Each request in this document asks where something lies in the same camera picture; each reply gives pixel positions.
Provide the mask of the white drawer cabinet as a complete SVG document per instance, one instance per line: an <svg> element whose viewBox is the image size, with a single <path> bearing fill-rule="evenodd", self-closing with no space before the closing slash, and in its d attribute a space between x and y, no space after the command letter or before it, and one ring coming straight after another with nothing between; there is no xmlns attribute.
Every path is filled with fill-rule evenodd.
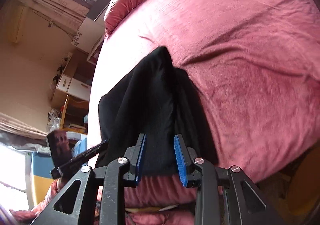
<svg viewBox="0 0 320 225"><path fill-rule="evenodd" d="M81 100L90 99L91 86L65 74L61 75L56 89Z"/></svg>

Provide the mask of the black pants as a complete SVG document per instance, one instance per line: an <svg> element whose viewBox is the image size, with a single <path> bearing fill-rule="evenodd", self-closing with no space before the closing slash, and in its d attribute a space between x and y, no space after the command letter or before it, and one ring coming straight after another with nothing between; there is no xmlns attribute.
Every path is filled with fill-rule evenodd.
<svg viewBox="0 0 320 225"><path fill-rule="evenodd" d="M174 137L182 135L198 156L218 163L208 120L195 85L185 70L172 64L165 47L144 57L98 106L102 140L107 149L96 166L106 166L135 146L146 135L145 176L169 176L177 172Z"/></svg>

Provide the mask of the pink bed blanket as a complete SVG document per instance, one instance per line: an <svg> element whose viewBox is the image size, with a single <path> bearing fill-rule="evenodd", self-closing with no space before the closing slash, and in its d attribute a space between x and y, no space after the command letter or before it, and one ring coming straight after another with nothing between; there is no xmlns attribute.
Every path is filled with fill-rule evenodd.
<svg viewBox="0 0 320 225"><path fill-rule="evenodd" d="M319 10L313 0L145 0L105 40L89 105L158 46L196 86L219 159L260 182L319 141Z"/></svg>

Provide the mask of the round orange stool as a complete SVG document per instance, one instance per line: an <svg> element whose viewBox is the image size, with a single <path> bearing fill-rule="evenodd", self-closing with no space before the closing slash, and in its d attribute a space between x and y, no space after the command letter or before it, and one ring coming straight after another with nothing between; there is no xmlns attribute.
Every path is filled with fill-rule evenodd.
<svg viewBox="0 0 320 225"><path fill-rule="evenodd" d="M298 166L290 180L286 202L295 216L315 210L319 203L319 147L312 149Z"/></svg>

